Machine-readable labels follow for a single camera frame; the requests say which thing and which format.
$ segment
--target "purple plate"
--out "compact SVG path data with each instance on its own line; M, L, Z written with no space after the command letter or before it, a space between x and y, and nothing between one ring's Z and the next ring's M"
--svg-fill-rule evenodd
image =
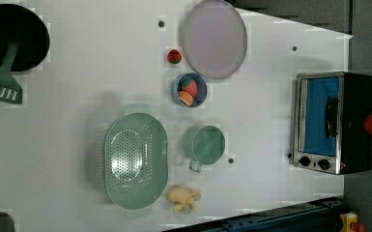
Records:
M205 77L232 75L246 54L243 19L222 0L206 0L193 8L183 25L182 39L188 62Z

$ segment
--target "black frying pan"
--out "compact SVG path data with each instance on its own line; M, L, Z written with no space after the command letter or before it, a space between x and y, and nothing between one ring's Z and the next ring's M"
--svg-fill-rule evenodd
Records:
M35 13L26 8L1 4L0 66L16 32L20 34L20 42L11 71L23 72L37 67L49 50L50 38L47 28Z

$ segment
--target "dark floor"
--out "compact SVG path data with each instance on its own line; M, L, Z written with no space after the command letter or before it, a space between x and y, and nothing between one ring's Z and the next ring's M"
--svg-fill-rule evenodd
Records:
M354 35L350 69L372 74L372 0L229 0L237 8ZM345 176L344 199L372 231L372 171Z

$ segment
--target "spatula handle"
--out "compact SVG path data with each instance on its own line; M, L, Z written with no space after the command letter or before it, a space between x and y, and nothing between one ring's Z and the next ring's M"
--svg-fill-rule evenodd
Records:
M19 49L18 42L10 42L8 45L7 52L5 54L4 60L0 67L0 70L11 70L12 64L14 63L14 58L16 57L17 50Z

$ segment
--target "oven door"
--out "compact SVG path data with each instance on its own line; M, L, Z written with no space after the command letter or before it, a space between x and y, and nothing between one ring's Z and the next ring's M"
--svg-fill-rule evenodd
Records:
M334 157L339 78L302 79L300 87L299 151Z

